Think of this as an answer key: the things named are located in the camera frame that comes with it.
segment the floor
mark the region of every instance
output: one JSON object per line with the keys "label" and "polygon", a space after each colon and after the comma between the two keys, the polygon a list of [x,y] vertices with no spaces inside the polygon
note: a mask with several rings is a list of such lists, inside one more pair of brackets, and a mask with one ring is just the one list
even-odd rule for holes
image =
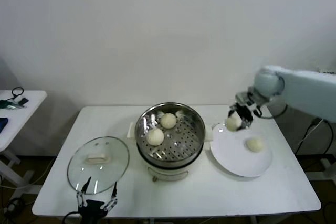
{"label": "floor", "polygon": [[[299,162],[302,166],[302,168],[307,172],[317,172],[322,171],[323,166],[318,162],[318,157],[298,157]],[[0,157],[0,160],[3,162],[7,162],[6,158]],[[35,175],[33,177],[33,180],[36,180],[46,169],[51,158],[45,158],[45,157],[22,157],[22,162],[19,165],[14,165],[13,170],[15,170],[20,175],[24,175],[25,171],[28,169],[34,169]],[[45,178],[47,177],[46,173],[41,180],[37,184],[42,184]],[[290,216],[289,218],[285,219],[281,222],[281,224],[310,224],[310,223],[318,223],[318,224],[331,224],[336,223],[336,204],[329,204],[327,207],[323,207],[326,205],[326,203],[333,201],[336,202],[336,187],[331,181],[323,181],[323,182],[311,182],[317,195],[319,196],[321,202],[322,202],[322,209],[317,212],[308,212],[305,214],[295,214]],[[13,186],[10,182],[4,180],[3,185],[5,186]],[[0,190],[4,205],[9,201],[11,194],[13,193],[13,190],[11,189],[5,189],[1,188]],[[23,200],[25,203],[30,205],[27,205],[23,212],[18,215],[16,218],[13,218],[12,224],[45,224],[45,223],[61,223],[61,221],[57,218],[46,218],[46,217],[36,217],[31,212],[31,208],[33,207],[33,202],[35,200],[36,196],[34,195],[23,195]],[[323,217],[323,209],[325,211],[325,216],[327,219],[327,223],[324,220]],[[262,221],[265,218],[265,216],[258,217],[258,221]],[[212,219],[169,219],[169,220],[156,220],[158,222],[167,221],[167,222],[173,222],[174,224],[250,224],[250,218],[249,217],[229,217],[229,218],[212,218]],[[4,219],[3,213],[1,211],[0,214],[0,223],[1,224],[7,224],[8,220]],[[103,219],[101,221],[102,224],[140,224],[142,223],[139,220],[134,219],[123,219],[123,220],[106,220]]]}

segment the cable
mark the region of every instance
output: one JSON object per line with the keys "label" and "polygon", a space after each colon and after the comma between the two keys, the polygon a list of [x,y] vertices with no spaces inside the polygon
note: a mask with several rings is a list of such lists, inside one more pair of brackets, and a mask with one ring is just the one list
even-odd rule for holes
{"label": "cable", "polygon": [[327,126],[328,126],[328,128],[330,129],[330,132],[331,132],[331,137],[330,137],[330,142],[329,142],[329,145],[328,145],[328,147],[327,147],[327,149],[325,149],[325,151],[323,152],[323,154],[326,154],[327,152],[328,152],[328,150],[330,149],[330,147],[331,147],[331,145],[332,145],[332,142],[334,141],[334,130],[333,130],[333,128],[332,128],[332,126],[331,126],[331,124],[328,122],[328,121],[326,121],[326,120],[322,120],[322,119],[320,119],[320,118],[315,118],[312,122],[311,122],[311,124],[309,125],[309,127],[307,128],[307,130],[306,130],[306,132],[305,132],[305,134],[304,134],[304,136],[303,136],[303,138],[302,138],[302,140],[299,142],[300,144],[299,144],[299,147],[298,147],[298,149],[295,151],[295,155],[297,155],[298,154],[298,152],[299,152],[299,150],[300,150],[300,148],[301,148],[301,146],[302,146],[302,144],[303,144],[303,142],[306,140],[306,138],[322,123],[322,122],[324,122]]}
{"label": "cable", "polygon": [[254,115],[256,115],[257,117],[262,118],[262,119],[275,119],[275,118],[278,118],[278,117],[282,116],[287,111],[288,105],[286,104],[286,106],[283,109],[283,111],[281,111],[279,114],[274,115],[274,116],[262,116],[262,112],[261,112],[259,106],[257,107],[257,109],[258,109],[259,113],[254,113]]}
{"label": "cable", "polygon": [[306,132],[304,133],[304,136],[303,136],[303,138],[302,138],[302,140],[300,141],[300,144],[299,144],[299,147],[298,147],[298,149],[296,150],[296,152],[295,152],[295,155],[297,155],[298,154],[298,152],[299,152],[299,150],[301,149],[301,146],[302,146],[302,144],[303,144],[303,142],[306,140],[306,138],[318,127],[320,125],[320,123],[318,124],[318,125],[315,125],[315,127],[309,132],[309,134],[308,134],[308,131],[310,130],[310,128],[312,128],[313,127],[313,125],[311,124],[308,128],[307,128],[307,130],[306,130]]}
{"label": "cable", "polygon": [[31,201],[31,202],[28,202],[28,203],[26,203],[25,205],[26,206],[29,206],[29,205],[32,205],[32,204],[34,204],[35,203],[35,200],[34,201]]}
{"label": "cable", "polygon": [[332,205],[332,204],[336,205],[336,202],[330,201],[330,202],[326,203],[325,206],[323,207],[323,217],[324,217],[324,221],[326,222],[326,224],[328,224],[327,215],[326,215],[327,206]]}
{"label": "cable", "polygon": [[[21,89],[21,93],[20,94],[15,94],[14,93],[14,91],[16,91],[17,89]],[[25,92],[24,88],[22,88],[22,87],[15,87],[15,88],[12,89],[12,95],[13,95],[13,97],[7,99],[6,101],[13,100],[13,99],[17,98],[19,95],[22,95],[24,92]]]}
{"label": "cable", "polygon": [[333,130],[332,126],[330,125],[330,123],[328,121],[324,120],[324,122],[329,127],[330,132],[331,132],[331,138],[330,138],[329,145],[328,145],[327,149],[325,149],[325,151],[323,152],[323,154],[326,154],[328,152],[328,150],[330,149],[332,142],[334,141],[334,130]]}
{"label": "cable", "polygon": [[79,214],[79,212],[77,212],[77,211],[73,211],[73,212],[69,212],[69,213],[67,213],[67,214],[63,217],[62,224],[65,224],[65,220],[68,218],[69,215],[75,215],[75,214]]}
{"label": "cable", "polygon": [[314,224],[318,224],[316,221],[314,221],[312,218],[310,218],[308,215],[305,215],[305,214],[300,214],[302,216],[305,216],[306,219],[310,220],[312,223]]}
{"label": "cable", "polygon": [[204,224],[204,223],[206,223],[207,221],[209,221],[209,220],[211,220],[211,219],[213,219],[213,218],[208,218],[208,219],[206,219],[206,220],[200,222],[199,224]]}
{"label": "cable", "polygon": [[45,171],[42,173],[42,175],[41,175],[37,180],[35,180],[34,182],[29,183],[29,184],[27,184],[27,185],[25,185],[25,186],[20,186],[20,187],[10,187],[10,186],[3,186],[3,185],[1,185],[0,187],[1,187],[1,188],[7,188],[7,189],[13,189],[13,190],[15,190],[15,189],[26,188],[26,187],[28,187],[28,186],[31,186],[31,185],[35,184],[36,182],[38,182],[38,181],[45,175],[45,173],[48,171],[50,165],[52,164],[52,162],[53,162],[55,159],[56,159],[56,157],[54,157],[54,158],[50,161],[50,163],[48,164],[47,168],[46,168]]}

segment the table leg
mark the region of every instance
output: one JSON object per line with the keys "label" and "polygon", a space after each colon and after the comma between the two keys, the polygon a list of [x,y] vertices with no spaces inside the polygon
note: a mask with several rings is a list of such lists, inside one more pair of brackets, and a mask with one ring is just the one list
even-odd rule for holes
{"label": "table leg", "polygon": [[10,182],[12,182],[16,186],[24,183],[23,178],[21,178],[16,172],[14,172],[2,161],[0,161],[0,173],[2,173]]}
{"label": "table leg", "polygon": [[306,176],[309,180],[332,180],[336,185],[336,163],[330,165],[326,158],[321,159],[322,165],[325,167],[324,172],[309,172]]}
{"label": "table leg", "polygon": [[256,216],[250,216],[251,224],[258,224],[257,217]]}
{"label": "table leg", "polygon": [[20,164],[21,160],[8,148],[1,152],[2,155],[9,159],[9,164],[7,166],[12,167],[14,164]]}
{"label": "table leg", "polygon": [[273,215],[273,216],[269,216],[266,219],[264,219],[261,222],[257,222],[258,224],[278,224],[280,222],[282,222],[283,220],[287,219],[289,216],[291,215]]}
{"label": "table leg", "polygon": [[0,173],[4,175],[6,179],[12,182],[12,184],[18,187],[18,189],[14,191],[11,199],[19,198],[22,194],[38,194],[42,188],[42,185],[27,186],[34,174],[33,170],[28,170],[23,177],[20,177],[15,171],[0,161]]}

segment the glass pot lid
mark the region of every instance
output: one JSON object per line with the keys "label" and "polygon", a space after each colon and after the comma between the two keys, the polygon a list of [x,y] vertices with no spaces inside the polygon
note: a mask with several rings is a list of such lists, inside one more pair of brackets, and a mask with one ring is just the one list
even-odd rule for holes
{"label": "glass pot lid", "polygon": [[95,138],[72,156],[68,165],[68,181],[81,190],[91,177],[86,194],[97,194],[111,188],[125,173],[130,160],[126,144],[113,136]]}

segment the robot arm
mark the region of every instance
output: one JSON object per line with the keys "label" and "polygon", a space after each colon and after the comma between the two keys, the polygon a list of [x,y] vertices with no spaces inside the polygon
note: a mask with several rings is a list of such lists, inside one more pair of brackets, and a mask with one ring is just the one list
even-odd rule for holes
{"label": "robot arm", "polygon": [[277,95],[282,95],[295,109],[336,122],[336,76],[277,66],[263,67],[255,76],[254,86],[247,92],[236,94],[237,103],[231,107],[229,116],[237,111],[243,122],[245,119],[242,128],[249,127],[252,120],[246,116],[246,111],[241,113],[241,108],[249,108],[256,114],[258,107]]}

